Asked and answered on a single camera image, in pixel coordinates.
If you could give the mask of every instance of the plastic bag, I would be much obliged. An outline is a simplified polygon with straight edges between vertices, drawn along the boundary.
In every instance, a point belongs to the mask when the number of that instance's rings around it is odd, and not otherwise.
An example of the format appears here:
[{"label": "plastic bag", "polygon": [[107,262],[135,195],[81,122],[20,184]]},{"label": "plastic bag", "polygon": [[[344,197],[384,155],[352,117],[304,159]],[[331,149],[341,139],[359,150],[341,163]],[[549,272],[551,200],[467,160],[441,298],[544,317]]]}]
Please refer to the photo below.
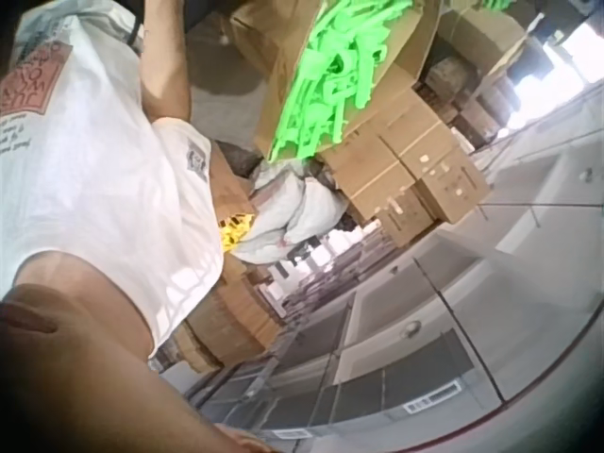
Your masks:
[{"label": "plastic bag", "polygon": [[288,253],[294,250],[294,244],[283,240],[284,229],[269,231],[250,241],[241,241],[231,252],[241,261],[252,264],[271,264],[285,260]]},{"label": "plastic bag", "polygon": [[302,243],[312,236],[329,232],[348,207],[342,194],[332,192],[314,177],[307,177],[305,182],[302,203],[287,225],[286,243]]},{"label": "plastic bag", "polygon": [[300,179],[307,175],[309,163],[307,160],[286,159],[274,163],[263,160],[250,179],[254,182],[254,189],[259,190],[276,179],[282,172],[293,172]]},{"label": "plastic bag", "polygon": [[304,181],[286,170],[270,184],[252,195],[251,202],[258,214],[249,232],[243,237],[250,241],[258,236],[285,228],[304,197]]}]

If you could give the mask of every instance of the green toy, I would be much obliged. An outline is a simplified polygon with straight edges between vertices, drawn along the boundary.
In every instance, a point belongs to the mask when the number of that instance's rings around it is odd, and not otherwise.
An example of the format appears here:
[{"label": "green toy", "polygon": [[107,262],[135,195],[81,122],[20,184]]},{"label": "green toy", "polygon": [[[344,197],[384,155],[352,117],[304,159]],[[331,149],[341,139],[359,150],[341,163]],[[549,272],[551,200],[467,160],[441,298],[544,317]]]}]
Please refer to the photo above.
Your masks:
[{"label": "green toy", "polygon": [[482,7],[495,11],[502,11],[510,7],[512,0],[482,0]]},{"label": "green toy", "polygon": [[346,103],[367,107],[374,72],[386,59],[390,29],[384,24],[412,5],[412,0],[340,0],[321,12],[281,112],[270,161],[292,145],[298,159],[310,158],[325,134],[342,142]]}]

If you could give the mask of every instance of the white t-shirt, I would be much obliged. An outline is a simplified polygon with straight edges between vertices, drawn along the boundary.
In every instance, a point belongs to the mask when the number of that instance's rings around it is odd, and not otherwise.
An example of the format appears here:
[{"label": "white t-shirt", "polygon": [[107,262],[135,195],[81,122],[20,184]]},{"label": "white t-shirt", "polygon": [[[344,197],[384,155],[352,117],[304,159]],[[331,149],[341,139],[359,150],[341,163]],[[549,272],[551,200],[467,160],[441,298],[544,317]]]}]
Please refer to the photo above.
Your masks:
[{"label": "white t-shirt", "polygon": [[0,98],[0,296],[26,259],[69,253],[129,296],[157,347],[223,255],[210,142],[144,116],[133,24],[110,0],[53,2],[22,21]]}]

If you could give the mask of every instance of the yellow object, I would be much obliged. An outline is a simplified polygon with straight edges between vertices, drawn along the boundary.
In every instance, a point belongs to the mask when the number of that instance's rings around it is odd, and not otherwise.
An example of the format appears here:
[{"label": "yellow object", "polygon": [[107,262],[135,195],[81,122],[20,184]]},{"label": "yellow object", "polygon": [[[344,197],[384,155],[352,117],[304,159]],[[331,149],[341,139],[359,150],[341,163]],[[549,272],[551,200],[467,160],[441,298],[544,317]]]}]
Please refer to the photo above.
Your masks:
[{"label": "yellow object", "polygon": [[223,252],[229,252],[251,229],[254,221],[253,214],[237,214],[218,223],[220,237],[223,242]]}]

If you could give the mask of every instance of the person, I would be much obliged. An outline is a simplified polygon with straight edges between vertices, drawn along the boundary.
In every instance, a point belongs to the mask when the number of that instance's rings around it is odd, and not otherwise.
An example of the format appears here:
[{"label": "person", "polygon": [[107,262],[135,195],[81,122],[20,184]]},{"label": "person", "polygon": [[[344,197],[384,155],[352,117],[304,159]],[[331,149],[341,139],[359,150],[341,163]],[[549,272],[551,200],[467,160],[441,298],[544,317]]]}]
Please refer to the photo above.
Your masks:
[{"label": "person", "polygon": [[3,451],[270,451],[146,365],[222,269],[184,0],[2,8]]}]

